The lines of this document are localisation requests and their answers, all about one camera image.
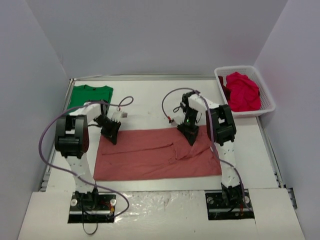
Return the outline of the salmon pink t-shirt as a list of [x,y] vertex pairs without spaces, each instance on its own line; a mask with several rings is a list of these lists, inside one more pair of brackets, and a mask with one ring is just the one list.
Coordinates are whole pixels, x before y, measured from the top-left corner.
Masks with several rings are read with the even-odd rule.
[[219,176],[206,126],[189,145],[175,128],[122,130],[117,143],[100,137],[93,178],[96,181],[141,181]]

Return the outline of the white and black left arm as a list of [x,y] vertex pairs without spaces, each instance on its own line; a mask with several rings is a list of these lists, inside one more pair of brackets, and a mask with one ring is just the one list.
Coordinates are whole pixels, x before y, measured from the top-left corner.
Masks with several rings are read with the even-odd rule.
[[87,151],[90,146],[88,123],[94,121],[101,127],[101,136],[113,145],[121,126],[123,112],[118,106],[112,117],[107,116],[107,101],[86,102],[83,106],[59,117],[55,128],[55,149],[61,153],[75,175],[75,198],[89,209],[97,208],[101,203],[96,182],[91,174]]

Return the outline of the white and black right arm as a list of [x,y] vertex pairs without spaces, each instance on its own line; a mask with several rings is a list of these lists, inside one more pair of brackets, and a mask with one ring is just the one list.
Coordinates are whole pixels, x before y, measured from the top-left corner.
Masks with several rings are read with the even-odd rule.
[[227,104],[219,105],[200,95],[197,91],[184,93],[180,107],[184,120],[177,129],[192,146],[199,132],[196,125],[198,113],[206,117],[207,135],[212,143],[211,151],[220,161],[222,202],[229,207],[244,200],[244,187],[236,170],[235,136],[237,133],[231,108]]

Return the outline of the green folded t-shirt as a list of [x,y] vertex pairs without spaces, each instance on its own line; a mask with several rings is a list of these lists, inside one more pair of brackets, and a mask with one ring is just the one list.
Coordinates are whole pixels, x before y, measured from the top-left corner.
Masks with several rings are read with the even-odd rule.
[[95,102],[105,100],[108,103],[111,102],[114,89],[107,85],[101,87],[95,87],[90,85],[79,85],[74,86],[70,101],[68,104],[68,109],[83,106],[86,102]]

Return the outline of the dark red garment in basket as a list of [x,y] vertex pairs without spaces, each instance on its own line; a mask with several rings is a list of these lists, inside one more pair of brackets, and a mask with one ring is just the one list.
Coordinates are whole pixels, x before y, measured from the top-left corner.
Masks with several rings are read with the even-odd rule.
[[218,79],[219,79],[219,82],[220,82],[220,85],[222,87],[222,90],[223,90],[223,93],[225,95],[225,98],[227,101],[230,100],[230,94],[231,94],[231,91],[230,89],[228,89],[225,85],[224,85],[224,78],[222,76],[218,76]]

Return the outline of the magenta crumpled t-shirt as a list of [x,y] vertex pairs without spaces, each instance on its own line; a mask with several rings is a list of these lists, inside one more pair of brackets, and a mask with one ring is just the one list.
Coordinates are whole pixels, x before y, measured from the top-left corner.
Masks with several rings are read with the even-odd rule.
[[260,89],[247,75],[234,72],[226,76],[230,89],[228,104],[233,112],[258,111],[261,108]]

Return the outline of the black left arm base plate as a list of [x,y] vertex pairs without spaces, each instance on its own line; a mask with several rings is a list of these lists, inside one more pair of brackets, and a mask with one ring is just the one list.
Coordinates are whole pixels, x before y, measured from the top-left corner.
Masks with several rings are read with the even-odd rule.
[[117,204],[115,194],[98,194],[97,202],[88,202],[84,198],[72,194],[68,224],[98,224],[114,223],[115,205]]

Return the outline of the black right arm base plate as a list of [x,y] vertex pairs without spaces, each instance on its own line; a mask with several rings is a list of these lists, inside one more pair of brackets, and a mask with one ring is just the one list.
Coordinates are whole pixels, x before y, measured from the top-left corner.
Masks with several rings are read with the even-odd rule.
[[245,201],[243,201],[241,196],[237,196],[231,203],[227,203],[223,199],[221,190],[205,191],[208,220],[224,221],[254,219],[255,214],[249,191],[246,189],[244,193]]

